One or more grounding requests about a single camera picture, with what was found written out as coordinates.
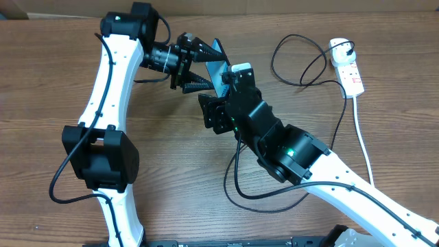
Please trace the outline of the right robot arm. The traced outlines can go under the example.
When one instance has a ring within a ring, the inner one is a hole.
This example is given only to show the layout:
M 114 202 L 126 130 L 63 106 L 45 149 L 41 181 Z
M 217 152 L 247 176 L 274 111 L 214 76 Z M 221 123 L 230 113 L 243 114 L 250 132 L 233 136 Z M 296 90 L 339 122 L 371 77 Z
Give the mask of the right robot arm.
M 255 86 L 249 64 L 211 75 L 216 97 L 200 95 L 207 126 L 234 131 L 269 175 L 332 204 L 384 246 L 437 246 L 438 224 L 402 207 L 352 171 L 308 132 L 284 126 Z

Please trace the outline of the blue screen smartphone black case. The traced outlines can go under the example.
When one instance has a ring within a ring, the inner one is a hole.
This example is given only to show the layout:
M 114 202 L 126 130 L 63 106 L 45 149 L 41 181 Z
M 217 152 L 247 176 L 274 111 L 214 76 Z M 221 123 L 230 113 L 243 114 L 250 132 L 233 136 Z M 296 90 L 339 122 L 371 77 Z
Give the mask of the blue screen smartphone black case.
M 227 57 L 220 61 L 206 62 L 206 70 L 213 83 L 217 97 L 225 97 L 229 90 L 229 85 L 222 82 L 222 74 L 227 72 L 229 65 L 230 62 Z

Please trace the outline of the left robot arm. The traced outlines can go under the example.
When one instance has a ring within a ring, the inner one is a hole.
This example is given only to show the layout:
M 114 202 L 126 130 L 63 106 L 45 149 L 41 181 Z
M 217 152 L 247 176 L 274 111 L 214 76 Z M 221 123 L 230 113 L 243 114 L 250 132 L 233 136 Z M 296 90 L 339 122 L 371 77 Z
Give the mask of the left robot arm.
M 162 16 L 149 3 L 135 2 L 128 13 L 109 12 L 100 23 L 102 54 L 88 104 L 75 126 L 65 126 L 66 163 L 97 198 L 108 228 L 109 246 L 144 246 L 133 184 L 139 151 L 126 134 L 128 104 L 140 68 L 161 72 L 184 93 L 214 89 L 190 70 L 194 62 L 227 63 L 221 43 L 207 44 L 188 33 L 176 43 L 156 40 Z

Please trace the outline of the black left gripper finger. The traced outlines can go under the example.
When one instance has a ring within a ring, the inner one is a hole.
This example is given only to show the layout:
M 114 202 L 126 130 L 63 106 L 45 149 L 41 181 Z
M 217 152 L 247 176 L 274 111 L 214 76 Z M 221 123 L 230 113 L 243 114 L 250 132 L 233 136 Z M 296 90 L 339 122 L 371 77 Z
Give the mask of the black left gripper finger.
M 182 81 L 182 92 L 184 94 L 211 89 L 213 89 L 212 82 L 193 72 L 189 72 Z
M 193 61 L 194 62 L 216 62 L 224 61 L 225 55 L 207 45 L 198 37 L 192 40 Z

